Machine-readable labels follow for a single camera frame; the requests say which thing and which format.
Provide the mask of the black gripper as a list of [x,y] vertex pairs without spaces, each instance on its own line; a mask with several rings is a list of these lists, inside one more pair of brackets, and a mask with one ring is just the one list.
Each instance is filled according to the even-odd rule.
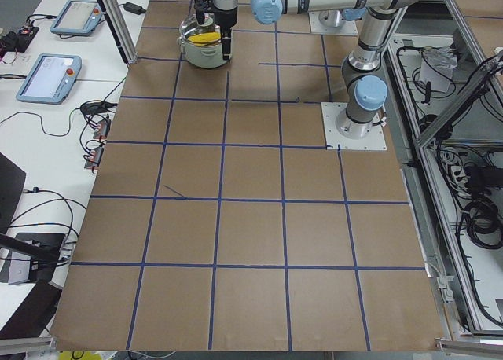
[[215,23],[222,29],[222,58],[232,57],[232,30],[237,23],[237,0],[194,0],[195,17],[198,24],[204,24],[205,14],[213,13]]

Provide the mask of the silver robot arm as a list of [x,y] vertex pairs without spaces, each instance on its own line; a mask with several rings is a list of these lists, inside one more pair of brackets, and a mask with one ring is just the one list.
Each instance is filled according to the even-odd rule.
[[220,27],[222,57],[228,61],[232,53],[232,28],[237,24],[238,0],[194,0],[196,20],[199,25],[205,21],[206,13],[214,14],[214,21]]
[[277,22],[283,14],[327,10],[360,10],[365,13],[355,48],[344,59],[342,75],[349,102],[336,117],[336,128],[344,137],[359,140],[373,126],[376,112],[387,99],[387,84],[376,75],[380,55],[386,48],[398,12],[419,0],[251,0],[255,19],[261,24]]

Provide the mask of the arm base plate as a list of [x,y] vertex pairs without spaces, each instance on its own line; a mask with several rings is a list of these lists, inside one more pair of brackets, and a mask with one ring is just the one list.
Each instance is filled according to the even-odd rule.
[[384,152],[387,150],[383,126],[376,113],[369,123],[352,122],[345,102],[322,102],[321,111],[328,150]]
[[310,31],[318,35],[357,36],[354,21],[345,20],[339,10],[309,12]]

